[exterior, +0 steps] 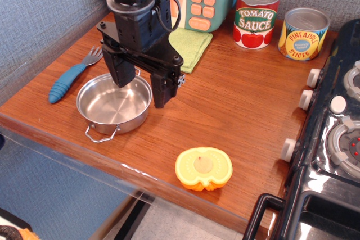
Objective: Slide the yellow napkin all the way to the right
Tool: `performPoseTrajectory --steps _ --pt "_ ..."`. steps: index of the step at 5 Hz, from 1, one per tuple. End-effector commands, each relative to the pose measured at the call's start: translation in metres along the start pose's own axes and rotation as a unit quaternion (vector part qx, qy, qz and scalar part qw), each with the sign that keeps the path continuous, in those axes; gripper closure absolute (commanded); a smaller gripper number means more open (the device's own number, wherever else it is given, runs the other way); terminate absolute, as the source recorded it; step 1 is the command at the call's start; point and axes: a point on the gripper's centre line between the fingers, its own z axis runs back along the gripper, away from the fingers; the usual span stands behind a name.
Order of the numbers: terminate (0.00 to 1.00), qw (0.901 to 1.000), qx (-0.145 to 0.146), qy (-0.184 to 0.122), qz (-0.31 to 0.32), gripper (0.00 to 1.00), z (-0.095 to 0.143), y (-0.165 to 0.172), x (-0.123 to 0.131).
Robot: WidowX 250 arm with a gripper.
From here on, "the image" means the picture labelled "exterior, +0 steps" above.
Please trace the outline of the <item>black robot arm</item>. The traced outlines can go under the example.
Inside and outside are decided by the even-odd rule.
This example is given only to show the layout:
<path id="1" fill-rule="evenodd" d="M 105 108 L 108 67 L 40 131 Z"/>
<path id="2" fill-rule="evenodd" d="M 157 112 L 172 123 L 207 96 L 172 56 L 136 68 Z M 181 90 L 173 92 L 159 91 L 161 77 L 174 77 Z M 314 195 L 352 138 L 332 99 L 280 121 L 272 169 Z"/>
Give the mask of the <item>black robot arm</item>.
<path id="1" fill-rule="evenodd" d="M 155 107 L 176 96 L 184 80 L 183 58 L 169 42 L 179 22 L 172 23 L 171 0 L 106 0 L 114 23 L 97 25 L 102 51 L 113 81 L 119 87 L 135 77 L 135 68 L 150 73 Z"/>

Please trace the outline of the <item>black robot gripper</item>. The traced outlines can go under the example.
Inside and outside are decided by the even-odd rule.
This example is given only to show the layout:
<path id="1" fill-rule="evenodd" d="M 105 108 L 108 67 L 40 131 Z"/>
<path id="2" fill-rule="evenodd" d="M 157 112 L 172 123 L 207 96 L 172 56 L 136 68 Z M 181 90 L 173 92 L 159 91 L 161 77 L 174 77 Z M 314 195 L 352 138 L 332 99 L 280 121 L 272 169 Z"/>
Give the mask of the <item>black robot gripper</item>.
<path id="1" fill-rule="evenodd" d="M 183 83 L 183 58 L 170 45 L 170 0 L 106 0 L 114 23 L 99 23 L 102 53 L 118 87 L 135 78 L 135 68 L 150 73 L 156 108 L 163 108 Z"/>

